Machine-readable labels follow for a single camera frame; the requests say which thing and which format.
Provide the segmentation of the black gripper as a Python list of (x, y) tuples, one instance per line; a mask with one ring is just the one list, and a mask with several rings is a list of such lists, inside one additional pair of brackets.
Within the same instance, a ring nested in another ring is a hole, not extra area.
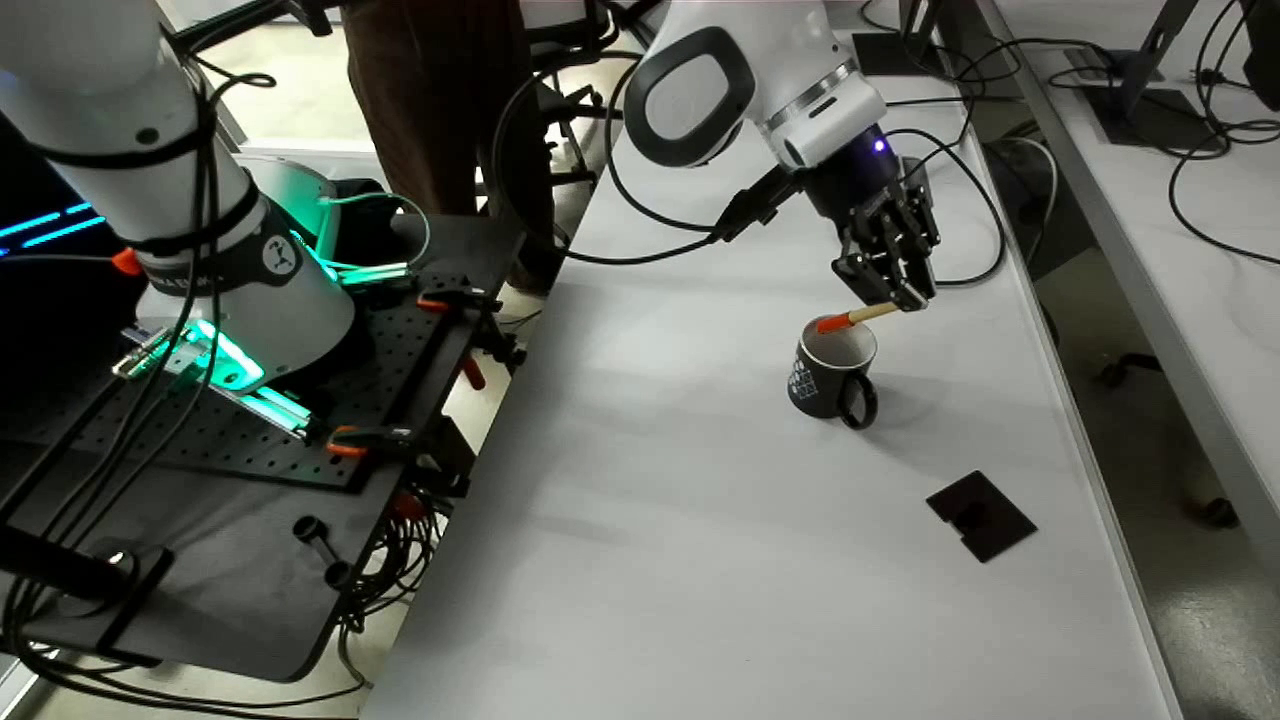
[(879, 126), (860, 133), (822, 158), (809, 173), (809, 200), (835, 229), (839, 257), (833, 270), (863, 303), (887, 303), (898, 294), (893, 267), (902, 267), (903, 312), (919, 312), (935, 294), (928, 189)]

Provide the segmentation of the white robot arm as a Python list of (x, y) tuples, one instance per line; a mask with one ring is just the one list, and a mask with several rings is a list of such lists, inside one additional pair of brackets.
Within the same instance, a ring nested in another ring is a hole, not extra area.
[[(520, 0), (344, 0), (350, 78), (391, 189), (455, 212), (478, 183), (528, 229), (520, 270), (556, 275)], [(143, 324), (219, 329), (269, 377), (324, 361), (354, 299), (284, 244), (278, 207), (215, 137), (215, 100), (158, 0), (0, 0), (6, 114), (141, 253)], [(665, 168), (714, 158), (746, 124), (780, 168), (728, 200), (721, 238), (804, 192), (844, 234), (869, 303), (935, 291), (928, 212), (879, 137), (885, 94), (833, 45), (825, 0), (673, 0), (626, 124)]]

